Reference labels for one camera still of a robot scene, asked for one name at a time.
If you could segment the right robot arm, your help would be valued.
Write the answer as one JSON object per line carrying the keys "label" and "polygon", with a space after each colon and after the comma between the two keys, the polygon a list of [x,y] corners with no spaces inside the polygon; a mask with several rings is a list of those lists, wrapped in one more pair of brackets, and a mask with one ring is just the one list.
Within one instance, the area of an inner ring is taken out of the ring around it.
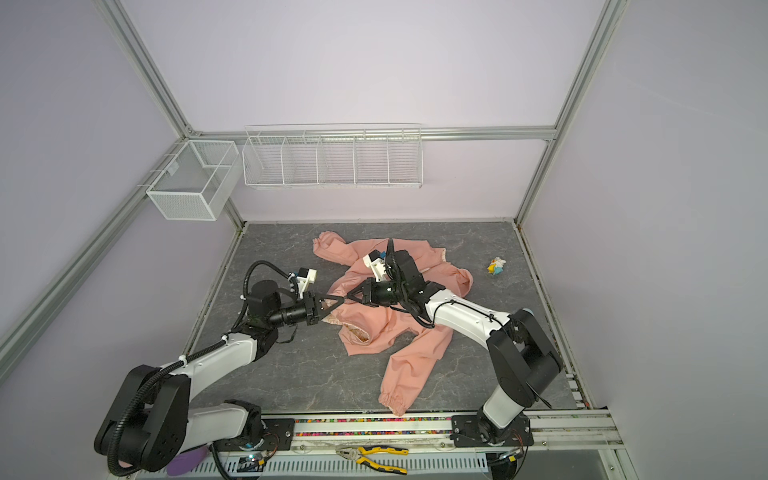
{"label": "right robot arm", "polygon": [[374,250],[363,260],[373,275],[352,288],[348,300],[404,312],[425,328],[449,327],[489,354],[497,386],[475,416],[454,419],[451,439],[470,446],[508,441],[530,446],[524,410],[542,399],[541,393],[563,370],[554,343],[533,313],[492,310],[426,280],[411,255],[397,250],[392,239],[385,252]]}

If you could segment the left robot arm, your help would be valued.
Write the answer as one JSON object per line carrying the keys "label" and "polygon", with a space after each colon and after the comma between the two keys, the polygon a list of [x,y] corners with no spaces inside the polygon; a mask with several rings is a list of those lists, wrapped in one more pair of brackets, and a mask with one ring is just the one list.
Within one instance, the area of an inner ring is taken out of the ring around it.
{"label": "left robot arm", "polygon": [[193,409],[198,394],[216,381],[263,358],[282,326],[315,325],[343,305],[344,297],[310,291],[315,271],[287,273],[269,261],[251,264],[242,283],[242,308],[214,344],[161,367],[140,365],[121,385],[95,440],[117,477],[158,471],[178,454],[232,442],[258,449],[268,431],[259,406],[227,400]]}

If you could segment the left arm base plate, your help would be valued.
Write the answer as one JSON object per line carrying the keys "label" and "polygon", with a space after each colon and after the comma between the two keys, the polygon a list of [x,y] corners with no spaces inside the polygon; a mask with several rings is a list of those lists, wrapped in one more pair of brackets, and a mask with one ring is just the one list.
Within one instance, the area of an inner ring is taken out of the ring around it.
{"label": "left arm base plate", "polygon": [[239,435],[214,445],[222,452],[285,451],[291,448],[295,425],[295,419],[289,417],[247,420]]}

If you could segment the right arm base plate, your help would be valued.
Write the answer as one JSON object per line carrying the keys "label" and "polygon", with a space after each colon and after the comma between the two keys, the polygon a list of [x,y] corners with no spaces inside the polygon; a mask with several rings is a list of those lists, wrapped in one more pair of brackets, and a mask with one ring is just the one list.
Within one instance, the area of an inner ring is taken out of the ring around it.
{"label": "right arm base plate", "polygon": [[450,439],[457,447],[529,447],[534,444],[530,419],[517,415],[506,427],[497,427],[482,412],[451,417]]}

